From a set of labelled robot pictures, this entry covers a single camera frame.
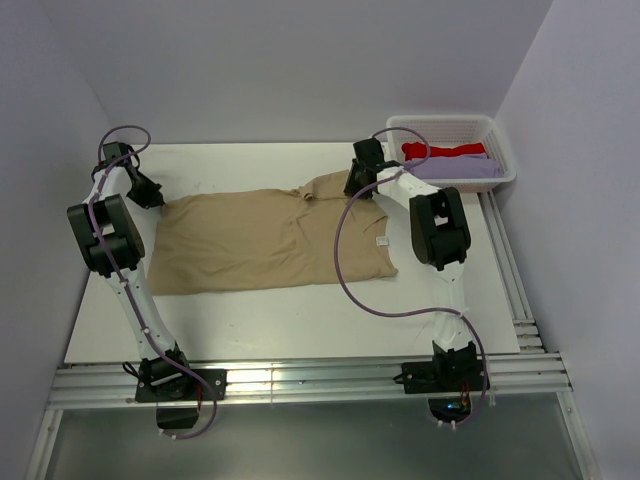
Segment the beige t shirt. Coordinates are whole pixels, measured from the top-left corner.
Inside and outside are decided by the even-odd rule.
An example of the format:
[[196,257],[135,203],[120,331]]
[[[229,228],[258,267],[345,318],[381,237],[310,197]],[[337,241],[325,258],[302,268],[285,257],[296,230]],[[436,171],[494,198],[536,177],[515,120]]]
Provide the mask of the beige t shirt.
[[[348,203],[348,173],[292,190],[199,194],[165,204],[147,279],[156,296],[264,290],[339,282],[333,246]],[[355,204],[341,230],[347,282],[396,275],[386,247],[387,215],[373,200]]]

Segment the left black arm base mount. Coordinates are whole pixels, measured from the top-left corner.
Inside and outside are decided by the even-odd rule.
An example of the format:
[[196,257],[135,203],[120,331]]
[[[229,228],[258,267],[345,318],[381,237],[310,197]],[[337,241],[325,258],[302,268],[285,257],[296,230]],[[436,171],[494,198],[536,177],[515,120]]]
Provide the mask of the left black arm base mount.
[[224,399],[226,370],[195,369],[194,372],[211,386],[212,391],[164,362],[145,363],[140,367],[134,400],[138,404],[156,406],[156,424],[160,429],[185,433],[196,425],[205,400]]

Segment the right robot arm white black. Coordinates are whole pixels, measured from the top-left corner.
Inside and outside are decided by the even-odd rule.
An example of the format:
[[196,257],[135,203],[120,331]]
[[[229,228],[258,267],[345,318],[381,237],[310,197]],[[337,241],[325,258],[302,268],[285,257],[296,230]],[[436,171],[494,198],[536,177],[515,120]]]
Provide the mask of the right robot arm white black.
[[[427,361],[401,365],[393,378],[407,394],[486,393],[490,388],[484,346],[466,314],[462,275],[471,233],[460,193],[453,187],[436,187],[415,177],[411,168],[387,161],[381,142],[374,137],[353,144],[355,158],[344,193],[349,198],[335,234],[333,257],[339,284],[362,310],[383,318],[432,315],[433,354]],[[385,313],[365,306],[349,292],[339,264],[341,230],[352,207],[375,193],[403,207],[409,214],[411,247],[416,259],[435,280],[436,304],[401,313]]]

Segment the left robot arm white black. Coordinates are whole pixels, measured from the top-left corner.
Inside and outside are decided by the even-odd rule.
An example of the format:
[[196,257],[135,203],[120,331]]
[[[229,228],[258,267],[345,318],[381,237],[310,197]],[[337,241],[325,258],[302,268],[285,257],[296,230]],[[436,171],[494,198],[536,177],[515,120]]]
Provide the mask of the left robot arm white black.
[[115,141],[100,150],[104,158],[92,171],[91,192],[67,209],[67,218],[86,266],[112,288],[135,335],[140,366],[125,362],[123,369],[151,400],[182,400],[196,390],[195,375],[153,300],[144,243],[126,204],[163,206],[161,185],[140,172],[132,146]]

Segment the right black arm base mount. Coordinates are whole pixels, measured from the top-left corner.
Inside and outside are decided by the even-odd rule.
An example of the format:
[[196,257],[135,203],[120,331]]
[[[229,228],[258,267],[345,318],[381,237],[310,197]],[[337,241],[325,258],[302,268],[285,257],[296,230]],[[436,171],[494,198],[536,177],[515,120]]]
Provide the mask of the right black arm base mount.
[[489,392],[488,365],[473,341],[458,350],[433,346],[430,360],[402,363],[393,382],[407,395],[445,394],[429,399],[428,408],[438,424],[453,428],[472,415],[472,394],[484,398]]

